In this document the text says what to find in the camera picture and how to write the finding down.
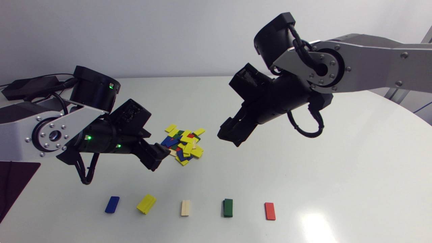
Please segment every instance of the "blue cable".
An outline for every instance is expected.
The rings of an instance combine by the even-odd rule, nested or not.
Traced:
[[[428,105],[430,105],[430,104],[432,104],[432,102],[429,102],[429,103],[427,103],[426,105],[422,106],[420,109],[414,111],[414,113],[420,111],[421,109],[425,108],[426,106],[428,106]]]

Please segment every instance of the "table surface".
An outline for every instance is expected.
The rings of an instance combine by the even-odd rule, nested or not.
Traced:
[[[301,136],[281,116],[237,148],[216,136],[242,102],[230,79],[119,79],[115,107],[132,98],[152,113],[147,141],[161,142],[171,123],[202,127],[203,156],[185,167],[167,157],[151,172],[134,155],[103,154],[90,185],[73,166],[38,160],[0,242],[432,242],[430,125],[369,91],[338,93],[322,111],[320,137]],[[306,106],[293,114],[316,129]],[[146,194],[157,202],[143,215],[136,206]],[[106,214],[111,196],[120,202]],[[221,217],[225,198],[233,218]],[[189,217],[180,217],[182,200],[191,201]],[[276,221],[265,219],[265,202]]]

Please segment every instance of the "screw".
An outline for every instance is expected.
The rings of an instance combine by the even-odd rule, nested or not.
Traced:
[[[407,58],[407,57],[408,57],[408,52],[402,52],[402,53],[400,54],[400,57],[401,57],[402,59]]]

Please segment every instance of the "red block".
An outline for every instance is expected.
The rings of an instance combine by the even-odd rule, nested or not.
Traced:
[[[276,215],[274,214],[274,205],[272,202],[266,202],[266,218],[267,220],[276,220]]]

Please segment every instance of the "green block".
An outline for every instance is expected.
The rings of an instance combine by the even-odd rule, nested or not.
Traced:
[[[223,200],[223,216],[232,217],[232,199]]]

